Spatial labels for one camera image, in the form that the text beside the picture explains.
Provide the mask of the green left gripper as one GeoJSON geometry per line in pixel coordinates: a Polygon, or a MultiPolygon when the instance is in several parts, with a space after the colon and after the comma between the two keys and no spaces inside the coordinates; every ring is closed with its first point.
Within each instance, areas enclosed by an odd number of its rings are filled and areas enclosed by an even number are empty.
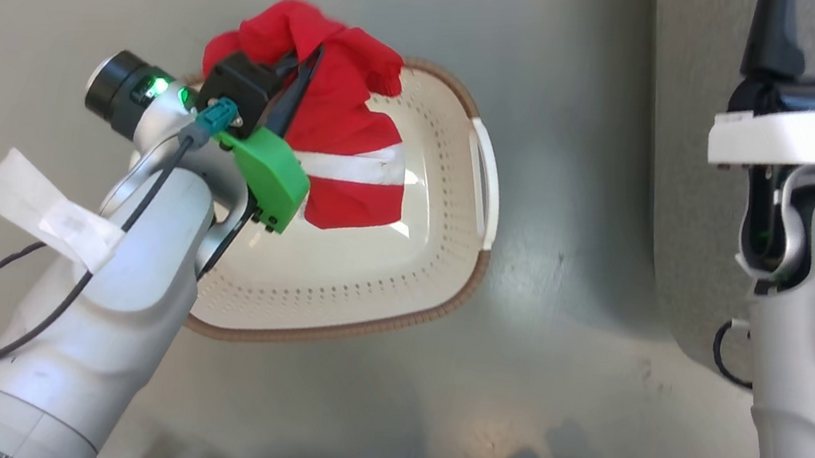
{"type": "Polygon", "coordinates": [[[294,150],[282,138],[288,134],[325,53],[325,46],[317,46],[303,59],[295,50],[283,55],[280,78],[284,91],[266,118],[265,127],[254,129],[244,139],[229,132],[214,137],[233,156],[256,199],[260,221],[275,233],[288,229],[311,187],[294,150]]]}

